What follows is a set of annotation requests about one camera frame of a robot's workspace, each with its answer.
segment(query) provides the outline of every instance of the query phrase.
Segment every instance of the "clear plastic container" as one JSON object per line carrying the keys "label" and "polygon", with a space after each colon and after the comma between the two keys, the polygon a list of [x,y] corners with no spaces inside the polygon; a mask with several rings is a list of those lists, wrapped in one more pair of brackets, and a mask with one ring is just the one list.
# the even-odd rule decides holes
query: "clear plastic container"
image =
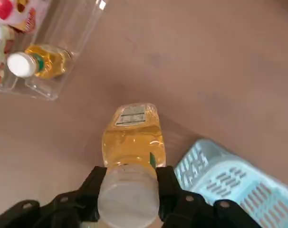
{"label": "clear plastic container", "polygon": [[72,54],[72,63],[67,66],[67,72],[49,80],[34,76],[24,79],[16,77],[6,68],[0,92],[46,100],[57,99],[107,2],[108,0],[53,0],[41,28],[35,35],[18,34],[12,52],[24,51],[31,43],[63,48]]}

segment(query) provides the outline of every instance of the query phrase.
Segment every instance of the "light blue basket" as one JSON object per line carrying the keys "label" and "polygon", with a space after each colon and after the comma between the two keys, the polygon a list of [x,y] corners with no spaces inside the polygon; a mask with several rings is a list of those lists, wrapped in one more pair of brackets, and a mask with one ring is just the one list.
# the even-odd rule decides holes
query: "light blue basket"
{"label": "light blue basket", "polygon": [[211,205],[229,199],[264,228],[288,228],[288,187],[211,140],[197,141],[175,174],[182,189]]}

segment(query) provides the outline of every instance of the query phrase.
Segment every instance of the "white bottle cap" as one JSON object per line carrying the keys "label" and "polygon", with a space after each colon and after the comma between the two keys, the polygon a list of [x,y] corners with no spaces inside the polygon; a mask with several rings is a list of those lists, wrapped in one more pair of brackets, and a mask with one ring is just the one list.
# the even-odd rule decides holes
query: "white bottle cap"
{"label": "white bottle cap", "polygon": [[30,77],[36,71],[35,60],[23,52],[17,52],[8,57],[7,65],[9,70],[17,77]]}
{"label": "white bottle cap", "polygon": [[157,178],[141,165],[107,171],[97,200],[101,219],[112,228],[145,228],[159,211]]}

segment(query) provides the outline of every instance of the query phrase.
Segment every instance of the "juice bottle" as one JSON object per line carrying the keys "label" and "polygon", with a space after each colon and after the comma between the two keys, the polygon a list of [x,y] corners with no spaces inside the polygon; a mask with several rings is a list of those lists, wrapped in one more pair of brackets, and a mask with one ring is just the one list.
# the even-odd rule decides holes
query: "juice bottle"
{"label": "juice bottle", "polygon": [[8,57],[9,70],[18,77],[36,76],[49,79],[65,73],[70,54],[50,45],[30,45],[25,52]]}
{"label": "juice bottle", "polygon": [[104,132],[102,152],[108,169],[98,198],[101,218],[116,228],[147,227],[159,209],[155,168],[165,166],[156,107],[121,106]]}

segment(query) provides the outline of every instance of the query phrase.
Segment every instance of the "table surface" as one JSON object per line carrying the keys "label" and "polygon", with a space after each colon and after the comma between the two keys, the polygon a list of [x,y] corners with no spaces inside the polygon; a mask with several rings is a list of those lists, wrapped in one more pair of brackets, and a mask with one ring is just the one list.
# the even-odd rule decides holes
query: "table surface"
{"label": "table surface", "polygon": [[288,184],[288,0],[111,1],[57,101],[0,93],[0,213],[77,188],[134,102],[169,165],[203,135]]}

